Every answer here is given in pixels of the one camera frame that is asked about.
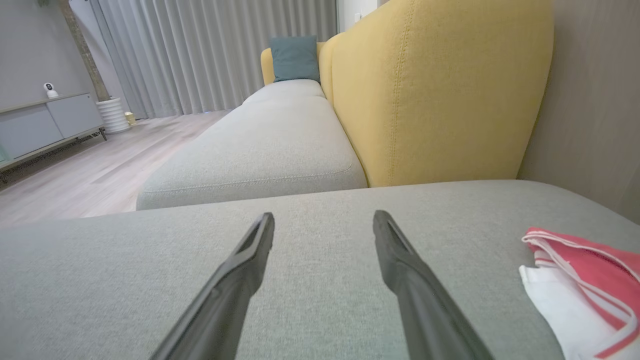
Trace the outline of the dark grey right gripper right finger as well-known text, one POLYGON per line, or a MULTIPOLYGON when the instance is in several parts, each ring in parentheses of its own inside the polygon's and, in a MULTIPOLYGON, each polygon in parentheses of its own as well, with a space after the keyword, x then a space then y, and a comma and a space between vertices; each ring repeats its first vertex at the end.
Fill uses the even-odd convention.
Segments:
POLYGON ((493 355, 386 210, 372 228, 382 280, 398 301, 412 360, 491 360, 493 355))

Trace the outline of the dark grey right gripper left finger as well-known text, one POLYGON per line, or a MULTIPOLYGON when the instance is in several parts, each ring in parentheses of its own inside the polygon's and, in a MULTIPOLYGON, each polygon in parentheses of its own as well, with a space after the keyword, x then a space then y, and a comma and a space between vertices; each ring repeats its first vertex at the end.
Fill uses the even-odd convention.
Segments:
POLYGON ((249 227, 154 351, 153 360, 233 360, 274 241, 274 215, 249 227))

